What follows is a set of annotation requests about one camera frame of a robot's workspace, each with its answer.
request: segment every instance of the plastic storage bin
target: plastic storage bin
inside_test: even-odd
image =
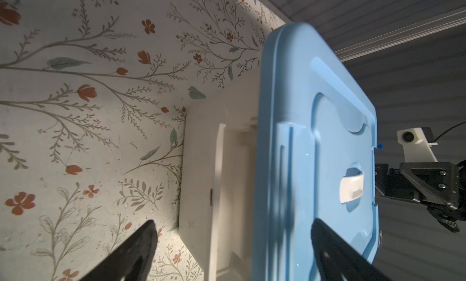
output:
[[[273,31],[260,62],[188,110],[183,242],[205,280],[319,280],[320,218],[372,262],[374,106],[305,23]]]

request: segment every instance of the white latch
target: white latch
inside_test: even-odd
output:
[[[364,193],[364,173],[343,177],[340,181],[340,202],[346,203],[358,199]]]

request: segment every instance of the metal screw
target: metal screw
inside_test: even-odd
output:
[[[379,230],[379,245],[378,245],[379,248],[382,247],[382,231]]]

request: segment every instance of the blue plastic lid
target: blue plastic lid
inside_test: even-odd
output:
[[[319,280],[316,218],[373,261],[376,130],[374,106],[314,28],[294,23],[270,34],[260,70],[252,280]],[[357,174],[363,195],[341,203],[342,178]]]

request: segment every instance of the ceiling trim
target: ceiling trim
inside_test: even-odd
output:
[[[466,23],[466,7],[411,24],[364,42],[335,51],[342,62]]]

